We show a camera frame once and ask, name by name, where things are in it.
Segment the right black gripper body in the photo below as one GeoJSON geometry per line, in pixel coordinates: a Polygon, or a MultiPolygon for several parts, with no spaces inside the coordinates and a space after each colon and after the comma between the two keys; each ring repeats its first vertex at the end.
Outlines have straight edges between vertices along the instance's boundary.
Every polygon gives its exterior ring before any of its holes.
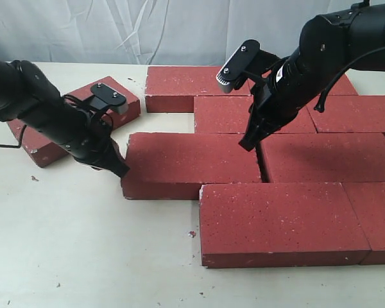
{"type": "Polygon", "coordinates": [[[331,81],[332,68],[290,56],[256,87],[246,129],[247,141],[261,141],[287,125],[331,81]]]}

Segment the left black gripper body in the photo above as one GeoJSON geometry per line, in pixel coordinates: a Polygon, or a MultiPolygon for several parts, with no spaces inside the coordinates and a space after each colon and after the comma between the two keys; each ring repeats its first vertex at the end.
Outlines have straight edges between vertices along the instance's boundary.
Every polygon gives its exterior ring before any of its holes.
{"type": "Polygon", "coordinates": [[[102,117],[119,107],[119,98],[63,96],[41,103],[22,115],[22,122],[69,152],[74,159],[98,169],[117,169],[119,151],[111,138],[112,125],[102,117]]]}

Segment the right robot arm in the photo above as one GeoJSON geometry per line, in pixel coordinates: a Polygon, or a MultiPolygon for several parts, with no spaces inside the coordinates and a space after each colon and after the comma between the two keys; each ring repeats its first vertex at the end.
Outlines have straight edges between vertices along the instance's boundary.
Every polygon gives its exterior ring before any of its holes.
{"type": "Polygon", "coordinates": [[[314,109],[324,112],[331,88],[347,70],[385,71],[385,4],[363,1],[317,15],[302,28],[298,47],[284,58],[250,39],[231,60],[239,73],[235,88],[248,79],[254,82],[250,117],[239,142],[251,151],[314,98],[314,109]]]}

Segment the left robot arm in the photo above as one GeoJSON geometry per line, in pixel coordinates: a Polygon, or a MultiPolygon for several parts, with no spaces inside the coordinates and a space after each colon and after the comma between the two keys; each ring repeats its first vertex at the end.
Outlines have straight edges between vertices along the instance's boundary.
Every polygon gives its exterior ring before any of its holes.
{"type": "Polygon", "coordinates": [[[61,95],[39,67],[27,60],[0,61],[0,122],[20,120],[68,152],[75,161],[122,178],[129,171],[119,146],[111,137],[112,110],[128,110],[126,97],[97,83],[90,96],[61,95]]]}

